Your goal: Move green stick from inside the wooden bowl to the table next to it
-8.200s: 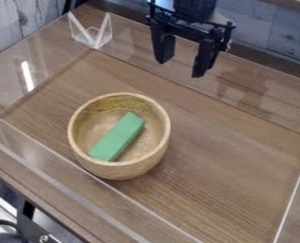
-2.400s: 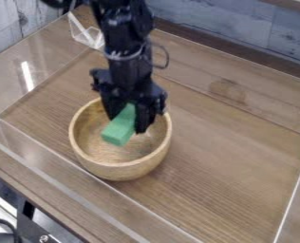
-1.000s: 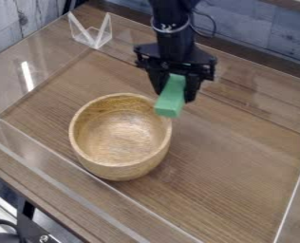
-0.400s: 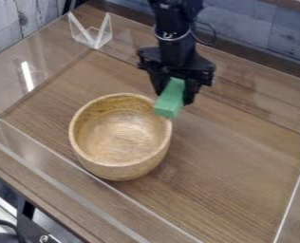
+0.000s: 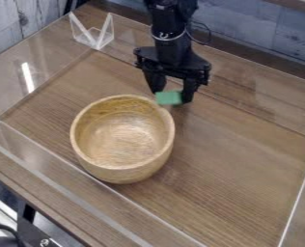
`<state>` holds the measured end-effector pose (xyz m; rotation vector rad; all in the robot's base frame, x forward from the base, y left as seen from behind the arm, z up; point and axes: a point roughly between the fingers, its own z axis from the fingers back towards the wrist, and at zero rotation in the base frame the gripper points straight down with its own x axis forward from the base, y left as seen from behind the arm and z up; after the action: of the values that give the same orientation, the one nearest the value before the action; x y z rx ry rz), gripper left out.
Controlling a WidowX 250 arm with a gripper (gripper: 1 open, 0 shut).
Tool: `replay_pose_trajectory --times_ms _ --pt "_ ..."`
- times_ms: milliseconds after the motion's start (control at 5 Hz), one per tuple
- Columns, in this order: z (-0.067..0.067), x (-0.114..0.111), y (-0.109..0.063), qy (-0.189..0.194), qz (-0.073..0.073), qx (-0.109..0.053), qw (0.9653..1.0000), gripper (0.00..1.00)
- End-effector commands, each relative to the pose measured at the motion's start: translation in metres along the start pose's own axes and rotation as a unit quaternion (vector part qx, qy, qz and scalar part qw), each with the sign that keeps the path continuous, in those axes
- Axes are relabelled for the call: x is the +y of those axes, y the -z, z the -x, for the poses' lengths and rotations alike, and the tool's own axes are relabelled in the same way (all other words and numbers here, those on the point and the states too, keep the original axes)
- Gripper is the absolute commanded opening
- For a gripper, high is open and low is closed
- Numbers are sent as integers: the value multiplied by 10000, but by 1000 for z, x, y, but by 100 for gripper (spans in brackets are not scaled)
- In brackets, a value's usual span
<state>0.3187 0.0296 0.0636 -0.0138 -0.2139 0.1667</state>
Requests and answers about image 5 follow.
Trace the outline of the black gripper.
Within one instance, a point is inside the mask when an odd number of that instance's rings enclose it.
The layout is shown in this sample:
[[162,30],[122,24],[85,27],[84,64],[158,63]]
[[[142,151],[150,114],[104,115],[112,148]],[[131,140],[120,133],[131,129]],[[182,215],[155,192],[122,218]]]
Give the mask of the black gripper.
[[191,102],[199,86],[208,84],[211,63],[194,52],[190,38],[155,40],[154,46],[136,47],[134,55],[151,92],[164,90],[167,76],[184,79],[182,103]]

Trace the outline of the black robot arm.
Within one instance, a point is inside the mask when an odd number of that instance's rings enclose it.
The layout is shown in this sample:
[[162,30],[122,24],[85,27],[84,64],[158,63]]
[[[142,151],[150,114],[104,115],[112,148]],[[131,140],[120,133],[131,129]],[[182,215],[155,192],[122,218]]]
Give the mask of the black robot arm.
[[143,0],[151,16],[152,46],[134,49],[135,66],[160,105],[192,101],[210,82],[211,63],[192,49],[192,14],[198,0]]

